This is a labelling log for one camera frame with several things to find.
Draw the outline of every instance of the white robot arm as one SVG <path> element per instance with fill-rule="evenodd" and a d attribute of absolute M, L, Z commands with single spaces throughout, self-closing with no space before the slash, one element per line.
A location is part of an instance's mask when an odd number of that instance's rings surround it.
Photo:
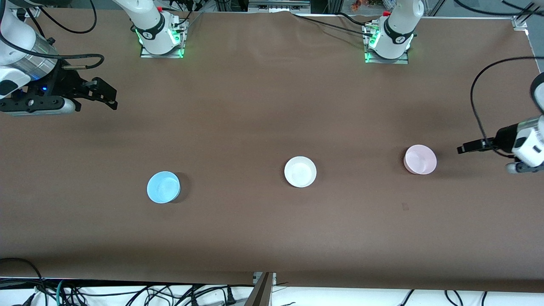
<path fill-rule="evenodd" d="M 181 43 L 180 18 L 159 12 L 153 0 L 113 0 L 130 17 L 143 47 L 151 54 L 165 54 Z"/>
<path fill-rule="evenodd" d="M 474 151 L 502 150 L 515 159 L 506 165 L 509 173 L 544 170 L 544 73 L 538 75 L 530 87 L 531 98 L 543 114 L 518 124 L 503 127 L 495 137 L 464 143 L 458 154 Z"/>
<path fill-rule="evenodd" d="M 390 16 L 382 16 L 373 23 L 379 24 L 379 33 L 369 44 L 379 56 L 396 59 L 410 47 L 413 31 L 423 16 L 425 7 L 421 0 L 397 0 Z"/>
<path fill-rule="evenodd" d="M 113 1 L 129 15 L 140 43 L 149 54 L 168 53 L 181 43 L 183 22 L 178 16 L 159 11 L 153 0 Z M 78 97 L 117 108 L 114 88 L 100 78 L 87 82 L 76 71 L 67 70 L 70 65 L 65 58 L 58 56 L 57 50 L 32 27 L 20 21 L 7 7 L 7 0 L 0 0 L 0 4 L 0 31 L 7 41 L 0 41 L 0 111 L 11 115 L 71 113 L 81 107 L 75 100 Z"/>

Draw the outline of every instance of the table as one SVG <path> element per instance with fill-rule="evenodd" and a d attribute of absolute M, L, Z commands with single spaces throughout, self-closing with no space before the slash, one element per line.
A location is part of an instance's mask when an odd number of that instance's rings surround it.
<path fill-rule="evenodd" d="M 92 22 L 90 10 L 52 14 Z M 164 60 L 138 57 L 123 11 L 99 11 L 85 35 L 39 22 L 61 53 L 105 55 L 80 74 L 116 88 L 119 109 L 2 116 L 1 256 L 63 278 L 234 284 L 276 271 L 304 286 L 544 289 L 541 175 L 456 152 L 481 138 L 474 76 L 531 55 L 510 21 L 422 19 L 409 65 L 366 64 L 356 34 L 290 13 L 204 14 L 185 58 Z M 528 60 L 482 77 L 489 134 L 537 115 L 537 73 Z M 431 175 L 404 169 L 413 144 L 437 154 Z M 297 155 L 316 163 L 310 187 L 282 176 Z M 180 173 L 180 203 L 148 199 L 161 170 Z"/>

